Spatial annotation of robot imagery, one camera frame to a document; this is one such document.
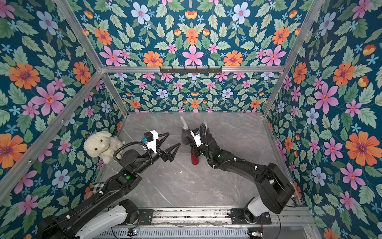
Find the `grey translucent spray bottle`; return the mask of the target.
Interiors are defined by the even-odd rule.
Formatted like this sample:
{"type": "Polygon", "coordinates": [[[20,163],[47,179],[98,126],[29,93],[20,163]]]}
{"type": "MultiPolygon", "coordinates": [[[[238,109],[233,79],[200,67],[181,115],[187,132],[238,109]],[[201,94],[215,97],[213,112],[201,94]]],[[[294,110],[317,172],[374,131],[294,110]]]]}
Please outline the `grey translucent spray bottle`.
{"type": "Polygon", "coordinates": [[[188,145],[192,142],[191,130],[189,128],[188,129],[184,129],[184,128],[182,129],[181,140],[182,140],[182,143],[185,145],[188,145]]]}

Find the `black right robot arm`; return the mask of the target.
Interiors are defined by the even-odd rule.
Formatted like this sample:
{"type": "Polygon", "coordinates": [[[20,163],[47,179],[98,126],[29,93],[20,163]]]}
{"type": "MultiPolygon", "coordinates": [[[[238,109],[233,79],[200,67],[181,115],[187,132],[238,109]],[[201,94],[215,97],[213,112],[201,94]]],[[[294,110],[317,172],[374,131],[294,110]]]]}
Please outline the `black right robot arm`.
{"type": "Polygon", "coordinates": [[[191,147],[194,158],[204,156],[211,168],[238,174],[256,185],[259,196],[243,209],[244,219],[251,224],[266,212],[280,214],[294,196],[294,187],[276,164],[253,163],[220,148],[205,124],[190,130],[184,123],[182,142],[191,147]]]}

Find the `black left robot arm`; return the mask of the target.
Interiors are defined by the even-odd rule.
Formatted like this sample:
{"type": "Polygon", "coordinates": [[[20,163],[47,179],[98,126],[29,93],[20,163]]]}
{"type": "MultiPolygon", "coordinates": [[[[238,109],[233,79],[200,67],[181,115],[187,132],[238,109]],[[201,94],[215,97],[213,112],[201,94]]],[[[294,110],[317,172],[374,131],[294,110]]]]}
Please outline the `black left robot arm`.
{"type": "Polygon", "coordinates": [[[173,161],[181,144],[167,149],[160,147],[170,134],[147,132],[141,141],[118,148],[113,155],[122,169],[99,184],[100,189],[89,199],[59,216],[43,219],[35,235],[37,239],[93,239],[108,229],[127,223],[139,223],[138,208],[124,196],[142,180],[140,173],[158,159],[173,161]]]}

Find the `white plush teddy bear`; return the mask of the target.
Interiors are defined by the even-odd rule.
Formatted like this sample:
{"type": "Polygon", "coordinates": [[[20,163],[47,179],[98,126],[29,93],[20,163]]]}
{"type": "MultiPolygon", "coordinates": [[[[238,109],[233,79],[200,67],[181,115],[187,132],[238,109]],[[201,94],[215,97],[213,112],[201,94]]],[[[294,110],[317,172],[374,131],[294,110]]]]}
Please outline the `white plush teddy bear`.
{"type": "Polygon", "coordinates": [[[122,146],[122,141],[112,136],[110,132],[99,131],[85,140],[83,148],[91,158],[99,157],[104,164],[109,164],[113,160],[115,151],[122,146]]]}

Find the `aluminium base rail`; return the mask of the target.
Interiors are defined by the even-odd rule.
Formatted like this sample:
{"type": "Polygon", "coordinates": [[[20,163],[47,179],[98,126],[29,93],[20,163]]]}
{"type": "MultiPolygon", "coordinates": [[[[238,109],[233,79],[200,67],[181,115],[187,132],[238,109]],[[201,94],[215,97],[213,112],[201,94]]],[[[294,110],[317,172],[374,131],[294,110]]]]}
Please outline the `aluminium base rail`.
{"type": "Polygon", "coordinates": [[[286,207],[280,214],[263,213],[255,221],[244,218],[244,210],[239,207],[142,207],[138,209],[142,217],[137,223],[121,223],[106,229],[143,227],[310,227],[316,228],[314,218],[307,207],[286,207]]]}

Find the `black hook rail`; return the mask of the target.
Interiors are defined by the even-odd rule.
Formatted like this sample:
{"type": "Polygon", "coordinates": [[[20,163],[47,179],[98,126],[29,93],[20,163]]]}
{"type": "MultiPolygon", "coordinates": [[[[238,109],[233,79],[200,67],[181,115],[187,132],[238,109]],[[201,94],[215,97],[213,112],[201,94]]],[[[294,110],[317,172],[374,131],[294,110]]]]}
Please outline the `black hook rail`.
{"type": "Polygon", "coordinates": [[[196,66],[196,67],[159,67],[160,73],[180,73],[180,74],[188,74],[188,73],[200,73],[200,74],[208,74],[208,73],[222,73],[222,67],[210,67],[210,66],[196,66]]]}

